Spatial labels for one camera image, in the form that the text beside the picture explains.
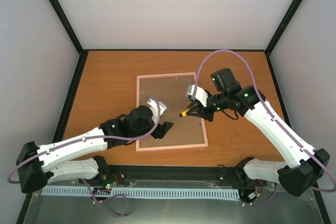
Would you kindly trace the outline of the yellow handled screwdriver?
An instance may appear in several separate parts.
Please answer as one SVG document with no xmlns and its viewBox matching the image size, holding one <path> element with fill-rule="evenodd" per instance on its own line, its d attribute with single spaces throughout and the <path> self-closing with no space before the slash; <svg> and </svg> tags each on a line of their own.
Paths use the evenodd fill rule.
<svg viewBox="0 0 336 224">
<path fill-rule="evenodd" d="M 175 116 L 174 118 L 170 119 L 170 121 L 174 121 L 178 118 L 184 118 L 187 116 L 187 113 L 188 113 L 189 109 L 185 110 L 185 111 L 182 111 L 179 115 Z"/>
</svg>

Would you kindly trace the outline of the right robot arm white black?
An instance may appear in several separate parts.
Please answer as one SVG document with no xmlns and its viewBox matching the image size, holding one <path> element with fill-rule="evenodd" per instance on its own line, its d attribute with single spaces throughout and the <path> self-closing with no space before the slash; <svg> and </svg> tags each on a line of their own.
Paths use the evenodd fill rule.
<svg viewBox="0 0 336 224">
<path fill-rule="evenodd" d="M 261 161 L 247 157 L 236 165 L 240 183 L 265 180 L 279 183 L 289 194 L 299 197 L 324 173 L 329 153 L 315 149 L 297 135 L 271 108 L 265 96 L 254 86 L 242 88 L 232 71 L 224 68 L 211 74 L 217 94 L 210 94 L 196 85 L 189 85 L 186 97 L 191 101 L 181 116 L 196 116 L 209 122 L 215 112 L 234 112 L 235 119 L 246 118 L 271 142 L 283 157 L 282 162 Z"/>
</svg>

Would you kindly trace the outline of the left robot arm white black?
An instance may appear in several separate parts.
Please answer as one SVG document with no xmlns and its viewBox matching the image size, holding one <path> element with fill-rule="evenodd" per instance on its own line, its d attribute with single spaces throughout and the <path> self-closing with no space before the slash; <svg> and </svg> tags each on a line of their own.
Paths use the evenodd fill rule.
<svg viewBox="0 0 336 224">
<path fill-rule="evenodd" d="M 83 178 L 104 183 L 109 177 L 109 167 L 102 156 L 77 161 L 78 157 L 131 144 L 152 136 L 163 138 L 173 123 L 159 123 L 167 111 L 166 105 L 151 100 L 129 114 L 121 114 L 95 127 L 87 133 L 47 145 L 31 141 L 23 145 L 16 160 L 20 189 L 33 193 L 60 180 Z"/>
</svg>

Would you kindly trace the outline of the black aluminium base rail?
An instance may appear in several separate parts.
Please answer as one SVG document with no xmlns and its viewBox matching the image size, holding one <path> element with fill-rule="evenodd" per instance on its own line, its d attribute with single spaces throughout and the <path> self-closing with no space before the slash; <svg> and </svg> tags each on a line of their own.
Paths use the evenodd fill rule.
<svg viewBox="0 0 336 224">
<path fill-rule="evenodd" d="M 65 162 L 57 169 L 44 172 L 36 163 L 28 169 L 20 168 L 19 180 L 22 192 L 37 191 L 49 183 L 84 179 L 93 186 L 117 183 L 124 185 L 136 180 L 178 180 L 215 182 L 221 186 L 251 186 L 252 182 L 279 183 L 283 162 L 266 162 L 249 157 L 235 167 L 183 167 L 183 166 L 125 166 L 108 165 L 105 161 L 87 159 Z"/>
</svg>

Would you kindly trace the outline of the right black corner post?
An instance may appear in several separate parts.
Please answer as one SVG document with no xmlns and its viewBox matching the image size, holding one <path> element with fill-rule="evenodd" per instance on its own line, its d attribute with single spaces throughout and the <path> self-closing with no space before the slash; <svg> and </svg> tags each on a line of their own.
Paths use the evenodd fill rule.
<svg viewBox="0 0 336 224">
<path fill-rule="evenodd" d="M 292 0 L 279 26 L 277 27 L 275 33 L 273 34 L 269 44 L 267 45 L 265 49 L 265 54 L 267 57 L 269 57 L 271 53 L 273 52 L 274 48 L 276 47 L 276 44 L 279 42 L 281 36 L 285 32 L 287 26 L 291 22 L 292 18 L 294 17 L 302 1 L 303 0 Z"/>
</svg>

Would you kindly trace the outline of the black corner post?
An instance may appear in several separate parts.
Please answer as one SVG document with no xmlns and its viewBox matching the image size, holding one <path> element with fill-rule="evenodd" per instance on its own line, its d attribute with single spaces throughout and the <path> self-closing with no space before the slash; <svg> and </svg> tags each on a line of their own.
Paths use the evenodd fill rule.
<svg viewBox="0 0 336 224">
<path fill-rule="evenodd" d="M 281 36 L 285 32 L 287 26 L 291 22 L 292 18 L 294 17 L 302 1 L 303 0 L 292 0 L 279 26 L 277 27 L 275 33 L 273 34 L 269 44 L 267 45 L 265 49 L 265 54 L 267 57 L 269 57 L 271 53 L 273 52 L 274 48 L 276 47 L 276 44 L 279 42 Z"/>
<path fill-rule="evenodd" d="M 82 54 L 82 52 L 84 51 L 77 35 L 75 34 L 75 31 L 73 30 L 72 25 L 69 22 L 68 17 L 66 16 L 59 0 L 48 0 L 52 6 L 52 8 L 54 9 L 58 19 L 60 20 L 63 28 L 65 29 L 69 39 L 71 40 L 74 48 L 76 49 L 78 54 Z"/>
</svg>

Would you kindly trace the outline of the left black corner post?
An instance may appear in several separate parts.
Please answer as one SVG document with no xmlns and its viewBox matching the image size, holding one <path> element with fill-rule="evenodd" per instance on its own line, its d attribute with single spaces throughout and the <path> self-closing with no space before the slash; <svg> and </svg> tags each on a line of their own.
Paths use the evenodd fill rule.
<svg viewBox="0 0 336 224">
<path fill-rule="evenodd" d="M 82 52 L 84 51 L 77 35 L 75 34 L 75 31 L 73 30 L 72 25 L 69 22 L 68 17 L 66 16 L 59 0 L 48 0 L 52 6 L 52 8 L 54 9 L 58 19 L 60 20 L 63 28 L 65 29 L 69 39 L 71 40 L 74 48 L 76 49 L 78 54 L 82 54 Z"/>
</svg>

